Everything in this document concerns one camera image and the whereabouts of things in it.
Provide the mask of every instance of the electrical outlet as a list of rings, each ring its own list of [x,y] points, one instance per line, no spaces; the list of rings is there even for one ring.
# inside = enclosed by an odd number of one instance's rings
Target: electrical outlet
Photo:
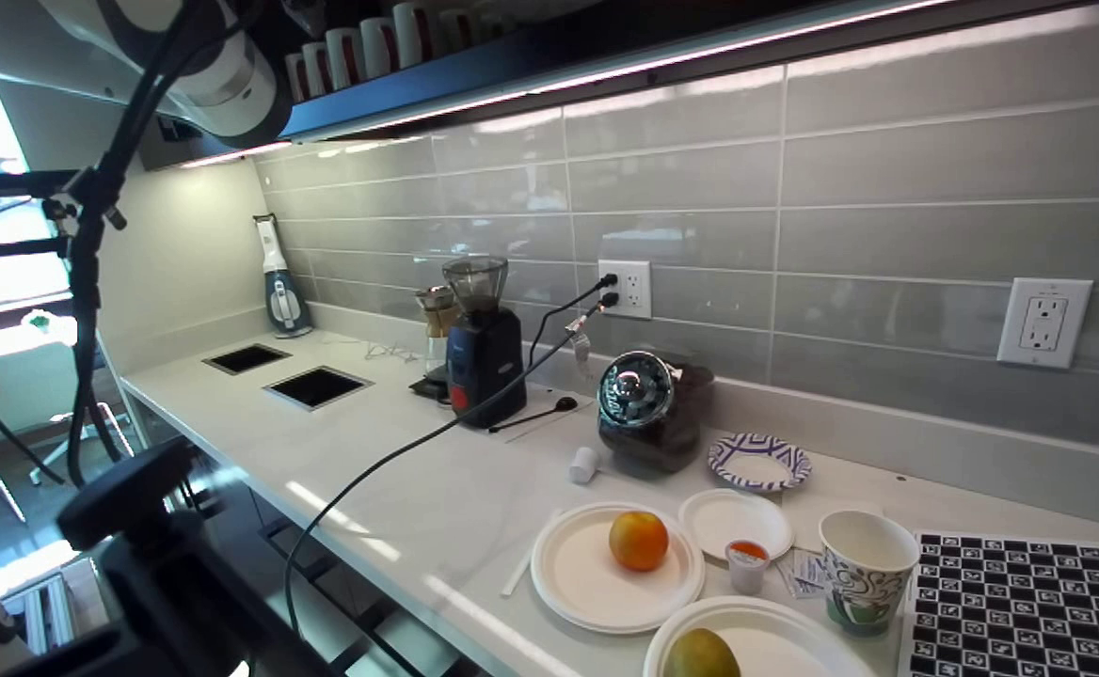
[[[1091,278],[1012,278],[996,360],[1070,369]]]
[[[649,263],[647,260],[599,260],[599,278],[617,275],[617,316],[649,316]]]

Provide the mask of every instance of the power cord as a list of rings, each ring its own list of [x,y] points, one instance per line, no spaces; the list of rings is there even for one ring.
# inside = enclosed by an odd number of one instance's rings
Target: power cord
[[[546,335],[549,316],[575,310],[582,296],[592,296],[592,295],[599,295],[599,289],[605,289],[605,288],[617,288],[617,275],[600,275],[600,278],[599,278],[595,288],[588,288],[579,296],[572,296],[572,301],[564,301],[564,304],[540,313],[539,335],[525,343],[525,359],[524,359],[524,365],[533,365],[533,353],[539,353],[539,343],[540,343],[540,335]]]
[[[505,398],[505,394],[509,394],[513,388],[518,388],[530,373],[539,373],[554,353],[560,353],[599,310],[612,310],[612,304],[617,304],[617,295],[599,296],[599,301],[595,301],[595,304],[572,324],[572,331],[564,331],[564,338],[549,348],[549,353],[540,353],[540,359],[530,360],[524,373],[515,373],[500,390],[493,390],[493,394],[481,398],[479,407],[464,412],[459,419],[452,419],[452,422],[430,431],[424,437],[417,437],[417,439],[411,439],[411,443],[387,451],[385,461],[368,462],[356,479],[351,479],[351,484],[343,484],[343,489],[338,489],[338,492],[333,492],[333,497],[311,517],[311,522],[293,538],[293,547],[291,547],[291,555],[286,555],[286,566],[283,566],[283,570],[286,570],[286,572],[283,572],[286,621],[291,621],[291,630],[293,630],[296,635],[301,635],[301,630],[296,630],[296,610],[293,610],[293,560],[296,560],[301,547],[311,542],[311,536],[314,536],[314,527],[327,521],[327,513],[329,513],[338,499],[347,499],[365,479],[373,479],[375,472],[385,472],[387,462],[396,462],[400,456],[407,456],[407,451],[412,451],[412,449],[421,449],[421,443],[442,437],[446,431],[464,424],[464,419],[470,419],[475,412],[484,412],[484,407],[493,407],[495,398]]]
[[[40,476],[47,476],[47,481],[63,484],[63,479],[60,479],[45,461],[38,461],[38,456],[27,449],[27,439],[15,437],[15,431],[10,431],[5,419],[0,419],[0,437],[8,437],[8,443],[15,443],[17,456],[30,461],[30,466],[38,466]]]

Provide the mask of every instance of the gray subway tile backsplash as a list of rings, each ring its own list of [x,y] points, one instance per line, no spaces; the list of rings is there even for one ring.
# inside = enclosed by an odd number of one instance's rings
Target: gray subway tile backsplash
[[[782,69],[639,91],[564,108],[572,160],[776,136]]]
[[[560,108],[434,133],[435,172],[560,163]]]
[[[708,365],[717,377],[767,380],[767,331],[599,316],[588,324],[588,335],[600,353],[662,352]]]
[[[904,352],[994,359],[1008,288],[779,278],[776,328]],[[1099,369],[1099,295],[1087,304],[1077,369]]]
[[[579,260],[770,271],[776,210],[575,216]]]
[[[816,57],[785,74],[790,133],[1099,97],[1099,8]]]
[[[996,369],[779,335],[776,383],[1065,439],[1099,439],[1099,373]]]
[[[779,220],[779,271],[1099,283],[1099,204],[820,209]]]
[[[595,260],[649,260],[656,316],[592,320],[595,352],[1099,443],[1099,24],[1078,14],[257,167],[327,304],[417,320],[442,260],[505,254],[530,338]],[[1093,278],[1070,373],[994,360],[1012,278]]]
[[[1093,197],[1099,106],[785,142],[785,204]]]
[[[767,209],[779,142],[732,142],[572,163],[575,210]]]
[[[567,216],[564,167],[505,167],[442,172],[440,204],[446,216]]]
[[[770,328],[770,275],[656,268],[649,295],[667,320]]]

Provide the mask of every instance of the plate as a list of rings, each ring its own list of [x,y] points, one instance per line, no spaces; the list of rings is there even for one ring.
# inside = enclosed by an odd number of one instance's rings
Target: plate
[[[609,550],[609,522],[617,513],[656,513],[642,503],[600,499],[554,521],[530,555],[530,580],[539,600],[567,624],[600,635],[656,632],[669,614],[701,600],[702,555],[662,513],[669,550],[656,572],[624,572]]]
[[[770,499],[732,489],[693,492],[676,509],[676,521],[712,560],[727,560],[728,542],[757,542],[767,550],[770,560],[790,550],[785,517]]]
[[[869,677],[866,664],[816,621],[762,600],[702,600],[676,610],[649,640],[642,677],[667,675],[667,655],[690,630],[717,632],[742,675]]]
[[[785,492],[812,476],[812,462],[785,439],[728,434],[708,451],[708,472],[746,492]]]

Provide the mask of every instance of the floor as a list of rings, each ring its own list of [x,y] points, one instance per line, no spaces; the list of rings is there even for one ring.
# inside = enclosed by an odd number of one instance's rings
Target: floor
[[[40,443],[30,443],[30,451],[47,456],[57,449],[57,437],[45,437]],[[95,479],[110,466],[99,439],[82,443],[82,476]],[[15,521],[8,499],[0,497],[0,570],[10,560],[22,560],[51,542],[60,542],[57,513],[74,497],[71,484],[51,484],[40,479],[40,484],[30,484],[30,461],[22,461],[10,443],[0,443],[0,479],[22,503],[27,522]]]
[[[82,443],[87,479],[110,466],[99,439]],[[30,484],[30,462],[0,443],[0,479],[27,513],[27,522],[0,497],[0,570],[47,555],[60,542],[57,513],[74,497],[71,484]],[[234,572],[259,592],[259,600],[283,619],[283,560],[293,547],[293,527],[253,497],[247,484],[219,481],[219,466],[198,462],[193,484],[215,497],[219,513],[208,521],[212,547],[234,566]],[[296,560],[293,600],[304,621],[304,640],[347,677],[479,677],[481,669],[456,655],[411,614],[375,593],[356,572],[343,570],[318,547],[308,547]]]

